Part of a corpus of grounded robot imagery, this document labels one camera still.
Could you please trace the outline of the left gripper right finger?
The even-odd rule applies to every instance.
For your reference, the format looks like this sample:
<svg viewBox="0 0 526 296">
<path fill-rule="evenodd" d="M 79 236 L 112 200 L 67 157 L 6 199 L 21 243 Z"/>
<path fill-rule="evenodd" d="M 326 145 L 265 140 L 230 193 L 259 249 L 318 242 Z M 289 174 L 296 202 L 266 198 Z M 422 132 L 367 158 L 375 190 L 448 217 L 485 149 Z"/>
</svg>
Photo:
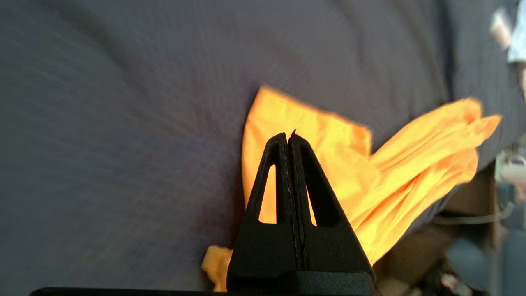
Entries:
<svg viewBox="0 0 526 296">
<path fill-rule="evenodd" d="M 300 295 L 372 295 L 374 272 L 312 147 L 288 141 L 297 268 L 288 272 Z"/>
</svg>

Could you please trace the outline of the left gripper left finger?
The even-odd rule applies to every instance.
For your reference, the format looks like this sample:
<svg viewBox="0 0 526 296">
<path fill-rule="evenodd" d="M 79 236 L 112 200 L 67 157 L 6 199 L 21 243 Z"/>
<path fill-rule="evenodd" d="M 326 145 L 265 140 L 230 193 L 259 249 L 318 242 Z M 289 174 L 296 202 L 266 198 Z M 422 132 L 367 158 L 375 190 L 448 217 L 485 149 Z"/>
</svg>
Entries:
<svg viewBox="0 0 526 296">
<path fill-rule="evenodd" d="M 227 271 L 229 292 L 301 291 L 304 223 L 293 172 L 294 136 L 295 133 L 290 137 L 279 133 L 265 144 Z M 259 219 L 272 167 L 275 169 L 274 224 Z"/>
</svg>

